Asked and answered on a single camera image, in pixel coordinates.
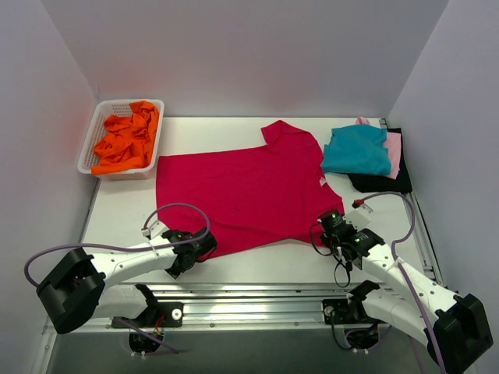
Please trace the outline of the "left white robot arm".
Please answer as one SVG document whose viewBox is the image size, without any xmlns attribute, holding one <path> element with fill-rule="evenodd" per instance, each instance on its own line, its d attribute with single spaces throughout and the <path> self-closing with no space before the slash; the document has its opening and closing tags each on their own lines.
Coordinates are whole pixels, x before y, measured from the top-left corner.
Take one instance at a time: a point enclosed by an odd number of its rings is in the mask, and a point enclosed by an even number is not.
<svg viewBox="0 0 499 374">
<path fill-rule="evenodd" d="M 195 234 L 164 229 L 143 245 L 119 251 L 91 254 L 79 247 L 67 252 L 40 282 L 37 296 L 59 334 L 100 318 L 111 319 L 114 328 L 129 323 L 152 328 L 158 319 L 180 326 L 182 307 L 162 307 L 148 286 L 129 280 L 156 270 L 177 279 L 217 246 L 202 228 Z"/>
</svg>

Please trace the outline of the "crimson red t-shirt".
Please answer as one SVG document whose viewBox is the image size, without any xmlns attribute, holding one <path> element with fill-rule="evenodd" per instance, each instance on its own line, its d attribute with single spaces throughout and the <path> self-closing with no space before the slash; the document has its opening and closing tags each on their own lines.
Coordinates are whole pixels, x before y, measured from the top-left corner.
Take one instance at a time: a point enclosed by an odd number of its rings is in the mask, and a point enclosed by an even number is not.
<svg viewBox="0 0 499 374">
<path fill-rule="evenodd" d="M 320 168 L 318 142 L 283 121 L 261 133 L 259 147 L 160 157 L 159 219 L 192 233 L 210 221 L 216 257 L 285 239 L 318 241 L 318 217 L 344 210 Z"/>
</svg>

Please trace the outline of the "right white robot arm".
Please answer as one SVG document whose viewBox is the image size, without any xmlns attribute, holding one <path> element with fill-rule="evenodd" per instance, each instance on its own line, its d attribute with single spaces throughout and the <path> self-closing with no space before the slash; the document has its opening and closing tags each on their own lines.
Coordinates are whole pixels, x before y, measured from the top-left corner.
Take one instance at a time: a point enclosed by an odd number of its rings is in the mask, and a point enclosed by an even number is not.
<svg viewBox="0 0 499 374">
<path fill-rule="evenodd" d="M 352 213 L 318 219 L 320 241 L 348 267 L 370 276 L 334 307 L 333 323 L 382 322 L 426 346 L 447 373 L 464 373 L 494 344 L 483 303 L 431 280 Z"/>
</svg>

